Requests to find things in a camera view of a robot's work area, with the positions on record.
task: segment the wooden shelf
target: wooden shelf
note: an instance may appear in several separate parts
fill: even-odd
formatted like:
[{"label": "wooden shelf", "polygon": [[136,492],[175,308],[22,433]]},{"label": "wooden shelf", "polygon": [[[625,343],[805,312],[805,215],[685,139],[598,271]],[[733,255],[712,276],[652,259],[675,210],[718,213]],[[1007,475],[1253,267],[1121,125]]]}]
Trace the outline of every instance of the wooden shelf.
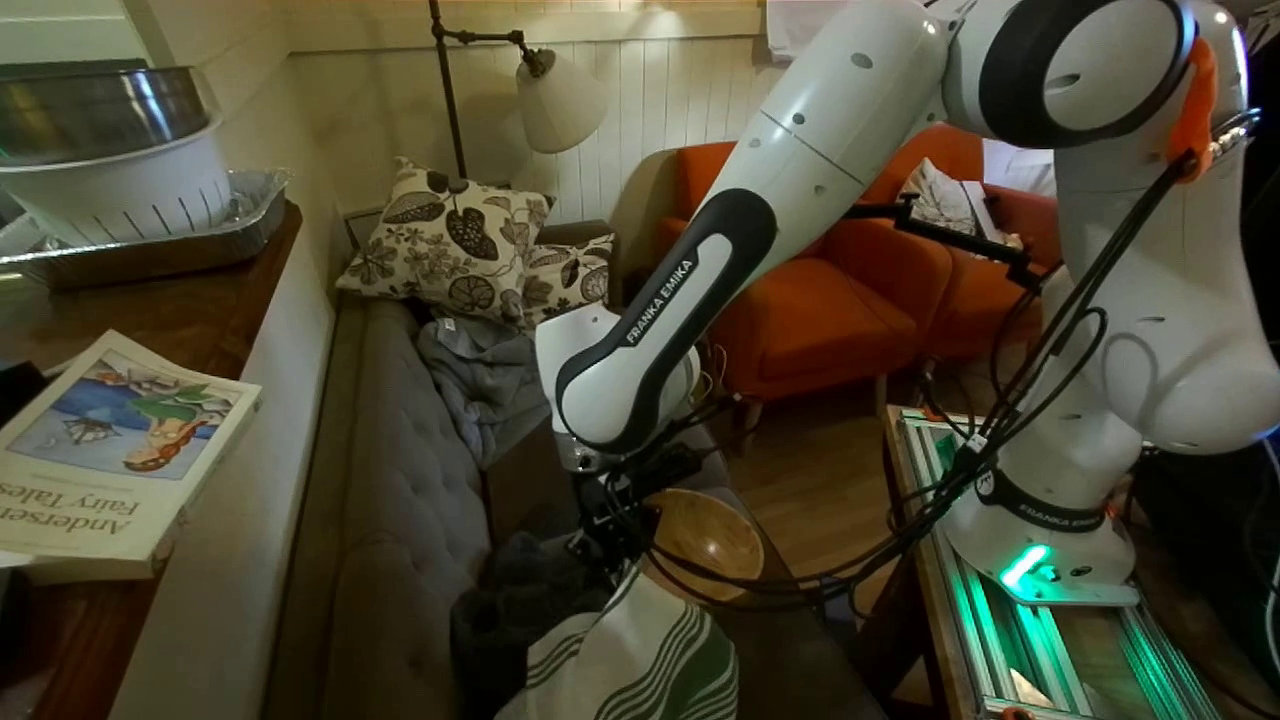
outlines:
[{"label": "wooden shelf", "polygon": [[[153,352],[240,376],[300,231],[289,203],[250,263],[108,289],[0,283],[0,369],[52,372],[118,329]],[[25,626],[0,648],[0,718],[108,718],[162,582],[32,590]]]}]

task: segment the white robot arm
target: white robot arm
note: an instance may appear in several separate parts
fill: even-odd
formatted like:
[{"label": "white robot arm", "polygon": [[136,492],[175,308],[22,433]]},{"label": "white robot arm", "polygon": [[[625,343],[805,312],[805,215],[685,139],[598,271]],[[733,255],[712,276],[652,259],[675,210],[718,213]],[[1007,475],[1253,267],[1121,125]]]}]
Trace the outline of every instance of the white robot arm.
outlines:
[{"label": "white robot arm", "polygon": [[[1085,282],[1167,169],[1167,137],[1227,130],[1244,113],[1241,34],[1208,0],[850,0],[747,121],[625,315],[590,308],[537,334],[545,393],[577,439],[571,468],[631,458],[668,428],[698,390],[694,343],[712,315],[825,238],[919,125],[951,121],[1058,147],[1064,271]],[[1280,372],[1253,308],[1236,203],[1241,146],[1139,219],[1102,289],[1085,282],[1108,335],[1085,343],[1075,334],[1058,347],[1026,407],[1080,352],[1098,355],[1044,415],[1014,422],[1019,433],[997,436],[1002,471],[966,488],[950,538],[968,564],[1002,577],[1050,543],[1058,558],[1026,574],[1041,584],[1014,592],[1134,601],[1117,592],[1128,577],[1123,538],[1098,518],[1139,436],[1221,452],[1280,422]]]}]

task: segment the magazine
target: magazine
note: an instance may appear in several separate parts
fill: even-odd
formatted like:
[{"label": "magazine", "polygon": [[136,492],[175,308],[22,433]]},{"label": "magazine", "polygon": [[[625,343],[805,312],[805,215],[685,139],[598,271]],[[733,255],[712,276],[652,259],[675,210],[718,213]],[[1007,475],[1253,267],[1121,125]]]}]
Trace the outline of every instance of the magazine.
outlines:
[{"label": "magazine", "polygon": [[153,577],[255,397],[106,334],[0,428],[0,570]]}]

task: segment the patterned pillow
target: patterned pillow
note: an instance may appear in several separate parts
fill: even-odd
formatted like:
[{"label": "patterned pillow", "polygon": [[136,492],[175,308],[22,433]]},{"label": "patterned pillow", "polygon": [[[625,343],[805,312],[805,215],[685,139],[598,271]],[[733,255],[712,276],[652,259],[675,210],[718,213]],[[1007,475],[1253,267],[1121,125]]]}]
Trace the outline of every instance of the patterned pillow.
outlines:
[{"label": "patterned pillow", "polygon": [[438,312],[525,322],[525,259],[547,219],[545,191],[402,169],[379,226],[335,289],[424,300]]},{"label": "patterned pillow", "polygon": [[525,267],[525,329],[537,329],[547,315],[569,308],[604,303],[610,300],[610,263],[614,263],[614,231],[598,238],[539,238],[527,251]]}]

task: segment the orange armchair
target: orange armchair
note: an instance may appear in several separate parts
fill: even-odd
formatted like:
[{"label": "orange armchair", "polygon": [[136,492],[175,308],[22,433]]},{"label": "orange armchair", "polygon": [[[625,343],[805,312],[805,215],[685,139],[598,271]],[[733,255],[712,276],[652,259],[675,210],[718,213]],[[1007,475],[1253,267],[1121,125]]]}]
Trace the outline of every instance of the orange armchair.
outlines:
[{"label": "orange armchair", "polygon": [[[733,146],[688,146],[673,152],[673,203],[661,219],[661,251],[685,231],[688,215],[722,178]],[[865,203],[899,202],[919,160],[956,180],[983,178],[983,146],[972,131],[929,125],[918,131],[865,191]],[[1019,231],[1033,271],[1062,263],[1058,202],[983,185],[997,228]],[[767,401],[878,381],[914,364],[983,355],[997,335],[1033,341],[1033,303],[1019,303],[1007,267],[940,240],[919,240],[888,219],[842,219],[807,251],[767,271],[736,297],[712,324],[725,347],[725,383],[739,401],[747,428]]]},{"label": "orange armchair", "polygon": [[[661,247],[685,231],[712,188],[733,146],[694,146],[673,152],[673,213]],[[767,401],[878,381],[909,369],[919,329],[931,324],[951,259],[892,231],[858,231],[842,219],[795,259],[745,289],[712,324],[725,352],[725,383],[762,422]]]},{"label": "orange armchair", "polygon": [[[929,125],[888,160],[888,169],[865,191],[865,203],[892,203],[919,160],[931,160],[956,180],[983,180],[983,139],[951,125]],[[1050,276],[1062,263],[1058,202],[1004,185],[983,185],[983,195],[993,226],[1015,231],[1033,259],[1027,267]],[[1027,303],[1027,312],[1014,315],[1026,289],[1007,282],[1004,263],[914,238],[888,219],[858,219],[858,238],[880,238],[884,228],[899,240],[929,245],[929,251],[951,267],[943,300],[919,334],[923,364],[989,355],[1002,341],[1026,343],[1041,334],[1041,303]]]}]

